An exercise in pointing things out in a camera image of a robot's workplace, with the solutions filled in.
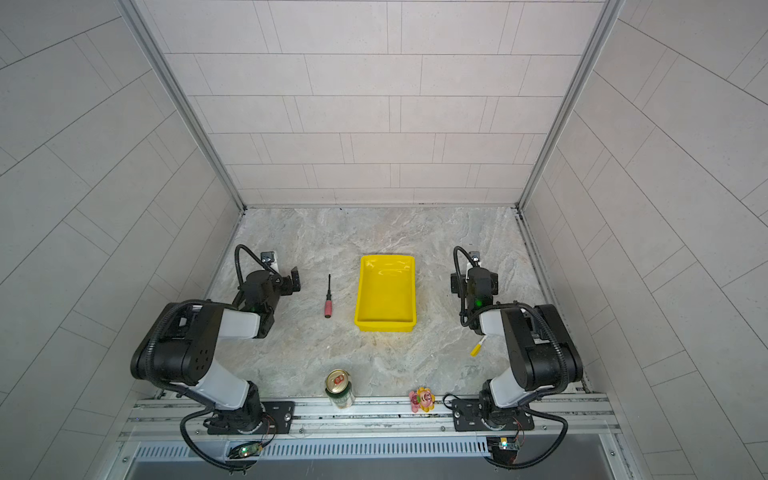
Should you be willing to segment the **red handled screwdriver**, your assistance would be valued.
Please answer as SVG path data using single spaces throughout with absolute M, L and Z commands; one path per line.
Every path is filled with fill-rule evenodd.
M 332 292 L 331 292 L 331 275 L 328 275 L 327 292 L 326 292 L 326 299 L 325 299 L 325 305 L 324 305 L 324 316 L 326 318 L 331 318 L 332 313 L 333 313 L 333 301 L 332 301 Z

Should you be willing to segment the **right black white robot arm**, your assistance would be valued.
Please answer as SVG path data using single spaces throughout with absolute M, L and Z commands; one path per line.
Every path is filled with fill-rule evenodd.
M 559 312 L 552 304 L 495 302 L 498 275 L 478 266 L 452 273 L 451 292 L 462 302 L 462 325 L 481 338 L 502 338 L 508 355 L 506 369 L 485 381 L 476 399 L 450 402 L 455 429 L 532 430 L 529 405 L 563 392 L 583 375 L 579 353 Z

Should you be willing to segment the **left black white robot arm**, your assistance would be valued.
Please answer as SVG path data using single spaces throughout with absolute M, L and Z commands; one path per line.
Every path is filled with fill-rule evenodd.
M 232 304 L 167 304 L 132 356 L 132 376 L 203 405 L 203 425 L 210 435 L 289 433 L 295 404 L 264 403 L 254 382 L 216 359 L 216 347 L 221 339 L 265 338 L 280 298 L 300 289 L 297 268 L 288 276 L 257 270 L 245 278 Z

